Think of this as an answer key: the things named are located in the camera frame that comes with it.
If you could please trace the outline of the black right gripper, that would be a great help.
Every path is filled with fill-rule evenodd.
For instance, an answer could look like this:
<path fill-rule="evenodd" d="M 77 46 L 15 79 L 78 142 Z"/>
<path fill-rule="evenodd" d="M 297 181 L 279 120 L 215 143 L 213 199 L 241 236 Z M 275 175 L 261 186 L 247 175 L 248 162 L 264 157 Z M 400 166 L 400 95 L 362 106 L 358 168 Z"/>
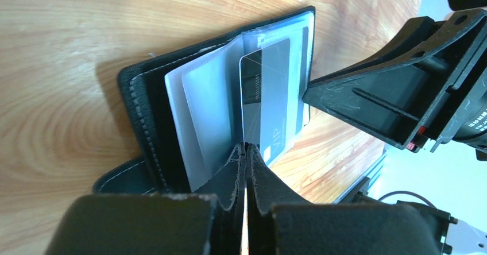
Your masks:
<path fill-rule="evenodd" d="M 399 149 L 450 141 L 486 160 L 486 0 L 423 0 L 371 57 L 312 80 L 305 103 Z"/>

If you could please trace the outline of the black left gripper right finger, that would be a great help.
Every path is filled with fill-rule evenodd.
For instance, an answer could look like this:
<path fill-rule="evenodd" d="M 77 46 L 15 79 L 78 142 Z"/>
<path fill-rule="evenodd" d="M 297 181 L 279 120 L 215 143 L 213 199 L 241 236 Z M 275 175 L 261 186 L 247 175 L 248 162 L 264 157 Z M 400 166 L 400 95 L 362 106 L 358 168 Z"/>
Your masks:
<path fill-rule="evenodd" d="M 246 147 L 250 254 L 441 254 L 439 237 L 410 205 L 313 204 Z"/>

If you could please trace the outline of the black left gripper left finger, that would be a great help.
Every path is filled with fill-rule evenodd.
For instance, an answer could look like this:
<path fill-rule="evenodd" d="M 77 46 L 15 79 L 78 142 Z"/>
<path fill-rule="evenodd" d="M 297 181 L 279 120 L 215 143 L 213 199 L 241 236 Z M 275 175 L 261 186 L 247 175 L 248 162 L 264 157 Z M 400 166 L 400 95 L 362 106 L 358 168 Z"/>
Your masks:
<path fill-rule="evenodd" d="M 75 200 L 46 254 L 239 254 L 245 144 L 190 194 L 94 194 Z"/>

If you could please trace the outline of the black leather card holder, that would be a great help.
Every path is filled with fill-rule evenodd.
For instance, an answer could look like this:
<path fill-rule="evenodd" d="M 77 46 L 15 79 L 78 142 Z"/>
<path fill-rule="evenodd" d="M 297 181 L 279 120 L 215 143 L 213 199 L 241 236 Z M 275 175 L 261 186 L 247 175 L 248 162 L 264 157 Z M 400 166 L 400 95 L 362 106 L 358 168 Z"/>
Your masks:
<path fill-rule="evenodd" d="M 307 6 L 121 69 L 117 83 L 142 155 L 101 176 L 96 194 L 194 192 L 244 140 L 240 59 L 290 39 L 289 151 L 310 121 L 302 97 L 314 50 L 316 8 Z"/>

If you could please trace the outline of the black VIP credit card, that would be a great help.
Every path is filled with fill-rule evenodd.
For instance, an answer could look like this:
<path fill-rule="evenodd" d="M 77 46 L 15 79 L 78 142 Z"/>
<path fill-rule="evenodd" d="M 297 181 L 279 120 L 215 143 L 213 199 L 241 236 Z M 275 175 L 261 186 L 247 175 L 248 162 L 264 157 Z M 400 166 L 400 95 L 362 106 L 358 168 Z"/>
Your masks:
<path fill-rule="evenodd" d="M 285 38 L 240 59 L 244 140 L 266 165 L 285 148 L 290 47 Z"/>

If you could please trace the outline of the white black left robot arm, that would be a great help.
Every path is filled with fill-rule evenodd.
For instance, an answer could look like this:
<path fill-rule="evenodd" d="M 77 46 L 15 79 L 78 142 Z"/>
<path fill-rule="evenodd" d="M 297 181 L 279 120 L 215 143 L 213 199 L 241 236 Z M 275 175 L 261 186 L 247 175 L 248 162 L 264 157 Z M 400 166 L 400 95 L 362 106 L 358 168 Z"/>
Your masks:
<path fill-rule="evenodd" d="M 313 204 L 252 144 L 191 194 L 94 194 L 77 199 L 46 254 L 485 254 L 486 233 L 414 202 L 353 193 Z"/>

